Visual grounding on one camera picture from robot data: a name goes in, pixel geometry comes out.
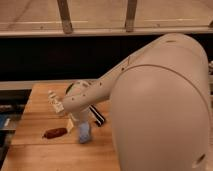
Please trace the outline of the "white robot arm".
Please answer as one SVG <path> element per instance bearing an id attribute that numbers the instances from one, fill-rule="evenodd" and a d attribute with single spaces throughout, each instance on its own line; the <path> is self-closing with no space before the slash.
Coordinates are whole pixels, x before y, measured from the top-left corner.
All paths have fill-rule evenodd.
<path id="1" fill-rule="evenodd" d="M 106 99 L 121 171 L 206 171 L 208 58 L 194 38 L 161 36 L 62 104 L 74 113 Z"/>

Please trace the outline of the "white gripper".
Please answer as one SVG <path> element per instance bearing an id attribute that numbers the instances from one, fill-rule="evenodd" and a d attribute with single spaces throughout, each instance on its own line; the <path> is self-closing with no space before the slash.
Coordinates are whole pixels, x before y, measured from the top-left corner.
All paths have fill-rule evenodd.
<path id="1" fill-rule="evenodd" d="M 88 121 L 90 110 L 85 108 L 81 111 L 72 112 L 69 114 L 71 119 L 68 119 L 66 129 L 68 133 L 71 133 L 74 129 L 74 125 L 78 126 L 84 122 Z"/>

